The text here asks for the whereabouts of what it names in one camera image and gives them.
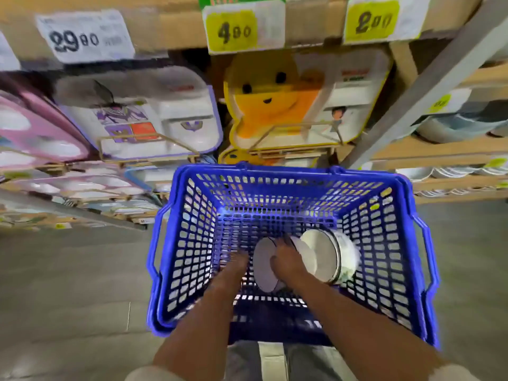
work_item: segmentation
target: concrete floor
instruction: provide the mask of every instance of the concrete floor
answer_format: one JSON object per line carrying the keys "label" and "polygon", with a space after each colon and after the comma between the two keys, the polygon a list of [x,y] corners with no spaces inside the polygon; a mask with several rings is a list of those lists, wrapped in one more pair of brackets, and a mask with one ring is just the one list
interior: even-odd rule
{"label": "concrete floor", "polygon": [[[419,207],[442,285],[444,354],[483,381],[508,374],[508,205]],[[0,379],[116,381],[161,344],[145,328],[149,232],[113,227],[0,236]]]}

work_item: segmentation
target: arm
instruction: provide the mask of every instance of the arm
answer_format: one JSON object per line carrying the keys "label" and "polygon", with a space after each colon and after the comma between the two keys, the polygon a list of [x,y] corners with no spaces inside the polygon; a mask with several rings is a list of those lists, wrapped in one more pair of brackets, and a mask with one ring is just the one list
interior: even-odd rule
{"label": "arm", "polygon": [[232,261],[213,279],[202,299],[163,342],[154,365],[185,381],[219,381],[224,377],[233,300],[247,263],[247,254],[232,255]]}
{"label": "arm", "polygon": [[307,303],[359,381],[427,381],[446,364],[432,346],[403,326],[309,274],[300,254],[283,240],[277,241],[271,266]]}

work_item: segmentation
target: blue shopping basket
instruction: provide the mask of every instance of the blue shopping basket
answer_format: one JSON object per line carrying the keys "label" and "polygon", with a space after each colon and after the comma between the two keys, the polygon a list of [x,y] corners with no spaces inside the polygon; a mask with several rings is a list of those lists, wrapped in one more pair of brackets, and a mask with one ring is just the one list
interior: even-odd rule
{"label": "blue shopping basket", "polygon": [[[157,271],[157,243],[168,211]],[[414,223],[423,232],[428,288]],[[289,290],[262,292],[252,271],[259,239],[283,233],[300,236],[324,226],[342,230],[361,253],[358,270],[339,291],[438,346],[431,301],[439,276],[430,231],[416,214],[411,184],[400,175],[339,166],[324,170],[243,162],[180,167],[168,204],[157,214],[148,254],[153,279],[149,327],[169,335],[203,295],[230,250],[243,249],[251,261],[234,301],[230,343],[244,339],[331,345],[301,298]]]}

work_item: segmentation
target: forearm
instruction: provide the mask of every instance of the forearm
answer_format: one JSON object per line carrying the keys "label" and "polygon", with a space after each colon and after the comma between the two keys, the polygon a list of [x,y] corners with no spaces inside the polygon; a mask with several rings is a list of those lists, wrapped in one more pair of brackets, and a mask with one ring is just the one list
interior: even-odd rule
{"label": "forearm", "polygon": [[295,291],[359,381],[427,381],[445,364],[437,351],[406,328],[345,297],[314,276]]}
{"label": "forearm", "polygon": [[164,341],[153,364],[185,381],[219,381],[224,376],[229,323],[241,276],[221,272],[202,299]]}

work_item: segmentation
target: metal beam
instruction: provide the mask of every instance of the metal beam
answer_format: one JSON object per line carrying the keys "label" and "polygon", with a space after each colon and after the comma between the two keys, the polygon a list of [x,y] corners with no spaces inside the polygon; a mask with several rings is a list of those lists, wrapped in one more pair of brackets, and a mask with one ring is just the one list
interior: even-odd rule
{"label": "metal beam", "polygon": [[457,37],[361,138],[341,166],[357,169],[508,42],[508,0],[487,0]]}
{"label": "metal beam", "polygon": [[0,189],[0,202],[6,204],[13,203],[18,206],[19,205],[26,206],[29,208],[33,208],[34,210],[41,210],[41,212],[50,212],[57,215],[66,215],[76,218],[83,218],[94,222],[108,224],[115,227],[121,227],[124,229],[140,230],[140,231],[146,230],[146,228],[141,224],[135,224],[126,220],[109,218],[107,216],[95,214],[93,212],[86,211],[80,208],[64,206],[61,205],[60,203],[46,201],[44,199],[25,195],[21,192],[12,192]]}

